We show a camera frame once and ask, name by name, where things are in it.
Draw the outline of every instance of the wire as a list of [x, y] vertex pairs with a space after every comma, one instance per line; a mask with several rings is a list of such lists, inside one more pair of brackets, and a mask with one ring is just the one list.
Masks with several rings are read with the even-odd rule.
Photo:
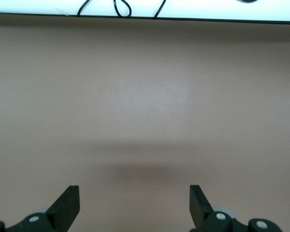
[[162, 10], [162, 8], [163, 8], [165, 2], [166, 2], [166, 0], [163, 0], [161, 6], [159, 7], [157, 13], [156, 13], [155, 16], [154, 16], [154, 19], [156, 19], [156, 18], [158, 17], [158, 15], [159, 15], [160, 11]]
[[122, 16], [117, 9], [116, 0], [114, 0], [114, 7], [115, 7], [115, 10], [116, 10], [118, 17], [119, 18], [130, 18], [131, 14], [132, 14], [132, 9], [131, 9], [130, 5], [125, 0], [121, 0], [121, 1], [128, 7], [129, 14], [127, 16]]
[[88, 2], [90, 2], [90, 0], [86, 0], [83, 5], [79, 8], [78, 12], [77, 12], [77, 17], [81, 16], [81, 12], [83, 10], [83, 8], [88, 4]]

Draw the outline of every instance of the black bracket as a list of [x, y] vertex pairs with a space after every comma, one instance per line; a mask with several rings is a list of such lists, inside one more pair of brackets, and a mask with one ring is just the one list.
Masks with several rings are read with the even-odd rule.
[[215, 212], [198, 185], [190, 185], [189, 209], [195, 225], [190, 232], [282, 232], [269, 220], [255, 218], [246, 226], [224, 212]]
[[45, 213], [31, 214], [9, 228], [0, 221], [0, 232], [67, 232], [79, 210], [79, 188], [69, 186]]

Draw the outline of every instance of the looped cable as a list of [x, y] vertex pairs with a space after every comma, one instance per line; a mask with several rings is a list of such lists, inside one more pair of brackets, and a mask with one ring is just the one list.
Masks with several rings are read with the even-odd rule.
[[116, 0], [114, 0], [114, 7], [115, 7], [115, 10], [116, 10], [118, 17], [119, 18], [130, 18], [131, 14], [132, 14], [132, 9], [131, 9], [130, 5], [125, 0], [121, 0], [121, 1], [128, 7], [129, 14], [127, 16], [122, 16], [117, 9]]
[[155, 14], [154, 16], [154, 19], [156, 19], [160, 13], [160, 11], [162, 10], [162, 8], [164, 7], [164, 4], [165, 4], [166, 0], [163, 0], [161, 6], [159, 7], [159, 9], [157, 10], [157, 13]]
[[90, 2], [90, 0], [86, 0], [83, 5], [79, 8], [78, 12], [77, 12], [77, 17], [81, 16], [81, 12], [83, 10], [83, 8], [88, 4], [88, 2]]

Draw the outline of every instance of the beige surface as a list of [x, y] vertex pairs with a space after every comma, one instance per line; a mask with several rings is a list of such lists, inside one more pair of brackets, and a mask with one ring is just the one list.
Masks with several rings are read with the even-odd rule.
[[290, 232], [290, 26], [0, 15], [0, 220], [188, 232], [189, 184]]

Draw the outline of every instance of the silver screw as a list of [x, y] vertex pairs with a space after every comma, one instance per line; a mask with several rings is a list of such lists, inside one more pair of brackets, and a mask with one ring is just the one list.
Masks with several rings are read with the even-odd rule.
[[37, 221], [37, 220], [39, 220], [39, 217], [38, 217], [38, 216], [33, 216], [33, 217], [31, 217], [31, 218], [29, 219], [29, 222], [35, 222], [35, 221]]
[[216, 217], [219, 220], [225, 220], [225, 219], [227, 219], [227, 217], [224, 214], [222, 214], [222, 213], [217, 213], [216, 214]]
[[267, 229], [267, 225], [264, 221], [257, 221], [256, 225], [261, 229]]

